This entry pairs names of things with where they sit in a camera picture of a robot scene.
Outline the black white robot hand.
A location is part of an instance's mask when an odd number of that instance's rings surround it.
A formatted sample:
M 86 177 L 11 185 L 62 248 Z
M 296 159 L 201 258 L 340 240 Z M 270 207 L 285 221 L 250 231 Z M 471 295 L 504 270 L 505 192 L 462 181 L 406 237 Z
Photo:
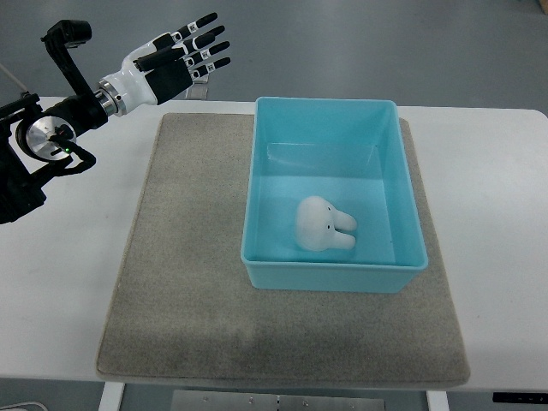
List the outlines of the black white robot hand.
M 119 71 L 98 82 L 95 97 L 106 115 L 125 116 L 143 104 L 161 105 L 228 65 L 229 57 L 213 58 L 229 48 L 228 41 L 216 41 L 225 30 L 211 26 L 216 19 L 217 13 L 210 13 L 130 52 Z

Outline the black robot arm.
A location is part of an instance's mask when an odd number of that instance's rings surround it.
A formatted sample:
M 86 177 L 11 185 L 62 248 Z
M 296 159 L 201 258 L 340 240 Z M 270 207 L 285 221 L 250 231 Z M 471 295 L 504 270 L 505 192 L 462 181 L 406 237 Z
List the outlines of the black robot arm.
M 76 144 L 85 132 L 102 127 L 115 113 L 105 92 L 94 92 L 69 55 L 92 37 L 86 21 L 61 20 L 42 38 L 48 54 L 74 95 L 43 110 L 39 96 L 25 91 L 1 108 L 1 223 L 13 223 L 46 201 L 50 180 L 83 173 L 96 158 Z

